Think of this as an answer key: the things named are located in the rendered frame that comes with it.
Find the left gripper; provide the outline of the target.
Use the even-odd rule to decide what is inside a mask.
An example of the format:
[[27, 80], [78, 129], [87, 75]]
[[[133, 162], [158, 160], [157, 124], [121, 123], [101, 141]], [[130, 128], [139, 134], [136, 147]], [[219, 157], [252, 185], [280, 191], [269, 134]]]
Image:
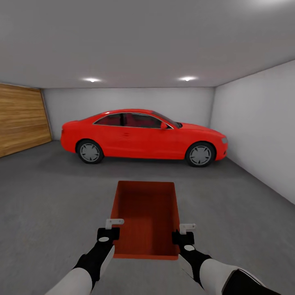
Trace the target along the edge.
[[119, 236], [120, 236], [120, 228], [119, 227], [112, 227], [112, 229], [108, 229], [106, 230], [105, 228], [100, 228], [98, 229], [98, 236], [97, 236], [97, 240], [104, 234], [111, 234], [113, 237], [113, 240], [119, 240]]

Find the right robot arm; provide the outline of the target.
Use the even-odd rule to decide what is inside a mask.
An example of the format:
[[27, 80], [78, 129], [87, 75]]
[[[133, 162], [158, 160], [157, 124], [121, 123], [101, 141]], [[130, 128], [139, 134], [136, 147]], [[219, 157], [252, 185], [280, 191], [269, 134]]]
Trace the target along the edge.
[[196, 224], [180, 224], [180, 231], [172, 232], [172, 244], [179, 245], [179, 264], [208, 295], [281, 295], [270, 290], [250, 272], [221, 263], [193, 246]]

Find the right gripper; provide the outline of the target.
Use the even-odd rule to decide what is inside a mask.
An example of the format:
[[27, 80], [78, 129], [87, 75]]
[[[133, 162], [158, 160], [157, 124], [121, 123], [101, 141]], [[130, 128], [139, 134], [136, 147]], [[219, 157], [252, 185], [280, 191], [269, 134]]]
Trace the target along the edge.
[[179, 245], [182, 240], [189, 240], [194, 245], [193, 232], [186, 232], [186, 235], [181, 235], [179, 231], [172, 232], [172, 244]]

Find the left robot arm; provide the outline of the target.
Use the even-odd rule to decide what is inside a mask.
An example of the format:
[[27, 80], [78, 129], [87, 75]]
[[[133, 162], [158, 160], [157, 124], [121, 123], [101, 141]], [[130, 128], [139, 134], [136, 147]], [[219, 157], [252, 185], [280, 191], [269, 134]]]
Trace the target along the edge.
[[95, 247], [83, 254], [77, 265], [45, 295], [90, 295], [113, 258], [113, 240], [119, 240], [120, 228], [112, 226], [124, 223], [124, 219], [107, 219], [106, 229], [98, 229]]

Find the storage box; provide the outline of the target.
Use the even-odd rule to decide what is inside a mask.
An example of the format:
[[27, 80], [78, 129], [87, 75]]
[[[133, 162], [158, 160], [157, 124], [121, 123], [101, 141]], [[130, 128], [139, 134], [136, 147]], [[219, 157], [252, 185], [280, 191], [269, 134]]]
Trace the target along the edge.
[[111, 219], [124, 219], [113, 258], [178, 260], [180, 231], [174, 182], [118, 181]]

